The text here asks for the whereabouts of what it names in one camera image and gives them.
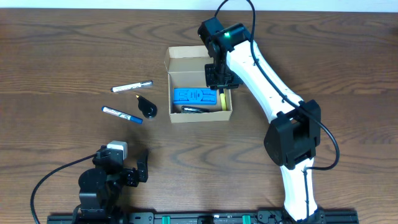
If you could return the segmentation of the blue capped whiteboard marker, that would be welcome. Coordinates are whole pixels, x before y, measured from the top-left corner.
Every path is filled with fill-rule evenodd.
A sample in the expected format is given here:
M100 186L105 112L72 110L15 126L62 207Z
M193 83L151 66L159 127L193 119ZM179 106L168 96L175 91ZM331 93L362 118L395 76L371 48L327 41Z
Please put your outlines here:
M113 108L109 108L107 106L103 106L101 108L101 110L104 113L111 114L113 116L117 116L119 118L129 120L129 121L131 121L133 123L142 124L142 122L143 122L143 120L141 118L138 118L136 116L124 113L122 111L119 111L119 110L116 110L116 109L113 109Z

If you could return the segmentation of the black correction tape dispenser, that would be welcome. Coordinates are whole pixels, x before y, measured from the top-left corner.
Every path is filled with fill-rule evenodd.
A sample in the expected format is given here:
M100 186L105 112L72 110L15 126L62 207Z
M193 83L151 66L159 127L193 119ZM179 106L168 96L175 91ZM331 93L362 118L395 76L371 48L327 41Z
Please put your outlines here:
M143 96L137 95L138 108L145 118L152 119L157 115L157 107Z

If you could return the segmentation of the yellow highlighter pen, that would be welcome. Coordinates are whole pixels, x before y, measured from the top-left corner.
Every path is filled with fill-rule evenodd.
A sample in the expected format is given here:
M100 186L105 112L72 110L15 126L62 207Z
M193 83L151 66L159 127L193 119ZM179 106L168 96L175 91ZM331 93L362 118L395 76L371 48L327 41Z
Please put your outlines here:
M219 93L220 93L221 108L223 111L227 111L228 107L226 104L226 95L225 95L224 89L223 88L219 89Z

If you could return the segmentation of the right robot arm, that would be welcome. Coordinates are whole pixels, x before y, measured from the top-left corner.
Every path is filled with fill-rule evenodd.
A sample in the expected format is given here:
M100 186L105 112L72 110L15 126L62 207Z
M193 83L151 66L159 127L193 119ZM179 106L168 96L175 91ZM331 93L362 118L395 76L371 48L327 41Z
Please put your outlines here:
M224 28L212 17L201 23L198 35L213 59L205 65L207 87L221 90L244 84L266 115L270 126L264 147L282 172L286 214L293 222L314 221L318 206L309 167L320 144L320 128L302 111L319 118L319 105L314 100L304 102L284 84L243 24Z

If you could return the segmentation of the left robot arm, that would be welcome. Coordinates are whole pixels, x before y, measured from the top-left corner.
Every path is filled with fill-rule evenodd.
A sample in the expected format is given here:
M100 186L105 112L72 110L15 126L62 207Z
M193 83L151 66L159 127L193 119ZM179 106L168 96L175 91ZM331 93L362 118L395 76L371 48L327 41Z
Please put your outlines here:
M72 223L128 223L129 215L117 206L124 186L137 187L148 180L149 151L137 160L136 168L124 167L122 149L106 146L94 154L94 168L78 179L80 205L72 215Z

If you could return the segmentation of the black capped whiteboard marker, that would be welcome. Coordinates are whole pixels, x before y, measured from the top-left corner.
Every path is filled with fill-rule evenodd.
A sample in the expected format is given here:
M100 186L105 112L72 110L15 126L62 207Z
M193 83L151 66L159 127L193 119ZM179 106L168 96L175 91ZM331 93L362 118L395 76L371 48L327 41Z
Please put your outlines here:
M120 92L120 91L128 91L128 90L133 90L136 88L144 88L144 87L151 86L151 85L153 85L153 81L147 80L144 82L137 82L137 83L130 83L127 85L114 86L111 88L111 92L116 93L116 92Z

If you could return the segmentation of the blue plastic ribbed block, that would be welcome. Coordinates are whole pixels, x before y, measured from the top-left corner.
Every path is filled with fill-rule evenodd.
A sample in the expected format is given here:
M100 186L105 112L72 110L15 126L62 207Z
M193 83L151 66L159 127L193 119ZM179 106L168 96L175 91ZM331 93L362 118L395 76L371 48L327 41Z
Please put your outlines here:
M175 105L216 105L217 91L209 88L175 88Z

